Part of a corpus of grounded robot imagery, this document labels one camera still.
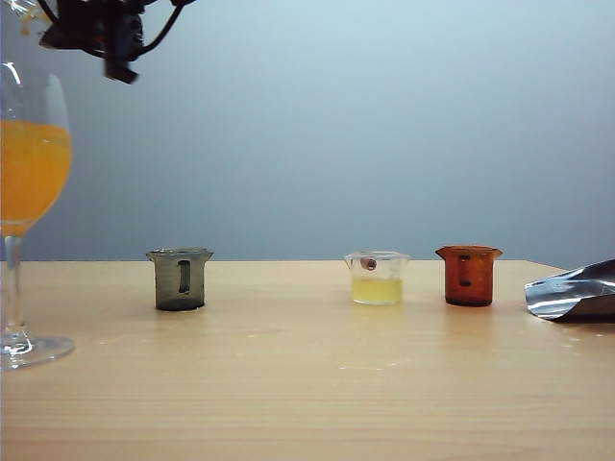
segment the gray wall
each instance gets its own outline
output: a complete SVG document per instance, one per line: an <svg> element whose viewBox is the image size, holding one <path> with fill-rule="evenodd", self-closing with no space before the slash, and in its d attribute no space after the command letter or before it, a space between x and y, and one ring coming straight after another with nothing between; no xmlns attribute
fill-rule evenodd
<svg viewBox="0 0 615 461"><path fill-rule="evenodd" d="M26 258L615 257L612 0L198 0L133 86L3 13L4 59L61 77L74 136Z"/></svg>

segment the small cup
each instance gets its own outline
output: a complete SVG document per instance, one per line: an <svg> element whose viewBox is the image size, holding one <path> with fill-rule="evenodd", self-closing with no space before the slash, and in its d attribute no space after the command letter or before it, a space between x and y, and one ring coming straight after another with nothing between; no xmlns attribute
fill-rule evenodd
<svg viewBox="0 0 615 461"><path fill-rule="evenodd" d="M396 304L402 300L403 270L410 256L397 252L356 252L344 256L353 280L353 301Z"/></svg>
<svg viewBox="0 0 615 461"><path fill-rule="evenodd" d="M445 263L445 298L455 305L490 305L493 261L502 254L480 245L451 245L435 251Z"/></svg>
<svg viewBox="0 0 615 461"><path fill-rule="evenodd" d="M154 250L147 257L156 271L156 309L190 310L205 304L206 248Z"/></svg>

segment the robotic arm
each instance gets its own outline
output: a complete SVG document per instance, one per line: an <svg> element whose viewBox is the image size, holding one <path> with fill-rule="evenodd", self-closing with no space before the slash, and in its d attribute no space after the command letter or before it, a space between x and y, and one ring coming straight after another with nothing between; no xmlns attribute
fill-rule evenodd
<svg viewBox="0 0 615 461"><path fill-rule="evenodd" d="M47 48L78 49L105 61L105 75L131 84L137 74L129 62L154 49L169 32L182 8L194 0L170 0L175 7L158 36L143 44L140 15L157 0L57 0L55 14L47 0L37 0L51 21L40 44Z"/></svg>

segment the orange beaker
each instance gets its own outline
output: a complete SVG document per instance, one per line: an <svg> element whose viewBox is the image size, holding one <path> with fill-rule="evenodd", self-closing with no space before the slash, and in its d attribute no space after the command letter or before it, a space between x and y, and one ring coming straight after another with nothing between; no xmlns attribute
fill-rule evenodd
<svg viewBox="0 0 615 461"><path fill-rule="evenodd" d="M493 261L500 250L480 245L451 245L435 251L445 263L445 298L449 304L490 305Z"/></svg>

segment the wine glass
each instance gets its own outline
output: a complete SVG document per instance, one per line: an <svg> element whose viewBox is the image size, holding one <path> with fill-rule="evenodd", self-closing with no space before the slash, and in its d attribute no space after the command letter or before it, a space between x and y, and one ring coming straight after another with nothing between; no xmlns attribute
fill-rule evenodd
<svg viewBox="0 0 615 461"><path fill-rule="evenodd" d="M24 233L56 202L68 178L71 144L62 86L43 70L2 62L0 231L2 369L55 359L73 350L71 339L35 336L19 303L20 249Z"/></svg>

